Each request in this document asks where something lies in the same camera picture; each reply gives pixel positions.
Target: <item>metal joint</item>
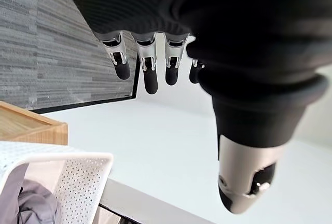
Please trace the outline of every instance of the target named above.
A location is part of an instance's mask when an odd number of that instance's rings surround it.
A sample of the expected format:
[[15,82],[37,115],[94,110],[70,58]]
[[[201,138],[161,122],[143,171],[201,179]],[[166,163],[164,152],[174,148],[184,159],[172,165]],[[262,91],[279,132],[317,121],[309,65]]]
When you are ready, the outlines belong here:
[[171,59],[176,58],[175,68],[180,66],[180,61],[182,58],[183,50],[185,47],[186,38],[180,41],[172,41],[167,38],[165,35],[165,58],[166,58],[166,66],[168,68],[171,67]]
[[116,38],[103,41],[107,54],[114,65],[118,65],[117,58],[121,58],[122,64],[127,63],[127,53],[125,41],[122,38],[122,32],[118,33]]
[[156,40],[155,37],[148,40],[136,40],[137,52],[139,54],[140,62],[143,71],[147,71],[147,61],[151,59],[151,69],[156,70]]

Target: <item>perforated plastic basket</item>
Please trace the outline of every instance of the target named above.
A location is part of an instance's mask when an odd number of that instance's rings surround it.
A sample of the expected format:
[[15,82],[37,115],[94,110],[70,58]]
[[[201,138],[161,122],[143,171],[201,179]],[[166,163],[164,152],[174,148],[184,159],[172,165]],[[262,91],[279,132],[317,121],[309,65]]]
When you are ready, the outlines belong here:
[[11,171],[26,163],[25,178],[39,182],[58,199],[61,224],[92,223],[112,167],[112,154],[0,141],[0,194]]

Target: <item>gray cloth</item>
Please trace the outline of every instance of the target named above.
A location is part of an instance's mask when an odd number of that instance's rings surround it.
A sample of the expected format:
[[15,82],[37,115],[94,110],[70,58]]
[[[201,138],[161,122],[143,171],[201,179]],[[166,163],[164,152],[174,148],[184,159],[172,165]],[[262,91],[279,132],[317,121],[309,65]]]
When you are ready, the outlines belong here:
[[0,194],[0,224],[60,224],[60,208],[41,184],[25,180],[28,164],[16,167]]
[[17,166],[11,171],[6,184],[0,194],[0,224],[12,224],[19,212],[17,198],[19,196],[25,172],[29,164]]
[[41,184],[24,180],[19,194],[19,224],[59,224],[58,202]]

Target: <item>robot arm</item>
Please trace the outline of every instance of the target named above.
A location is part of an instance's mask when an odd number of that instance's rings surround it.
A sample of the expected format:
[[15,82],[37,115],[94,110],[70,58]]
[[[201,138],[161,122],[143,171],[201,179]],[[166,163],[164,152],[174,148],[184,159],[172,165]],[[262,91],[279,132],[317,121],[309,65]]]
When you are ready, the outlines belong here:
[[177,80],[183,44],[190,80],[212,96],[219,193],[232,213],[247,210],[272,182],[278,159],[327,80],[332,0],[74,0],[121,79],[129,77],[121,31],[130,31],[148,93],[157,91],[155,32],[164,32],[167,83]]

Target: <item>wooden shelf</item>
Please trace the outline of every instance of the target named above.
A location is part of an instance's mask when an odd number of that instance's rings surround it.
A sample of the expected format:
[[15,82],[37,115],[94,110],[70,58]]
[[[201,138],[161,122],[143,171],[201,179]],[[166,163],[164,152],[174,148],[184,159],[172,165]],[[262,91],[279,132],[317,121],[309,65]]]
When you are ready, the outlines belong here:
[[67,145],[68,126],[0,101],[0,140]]

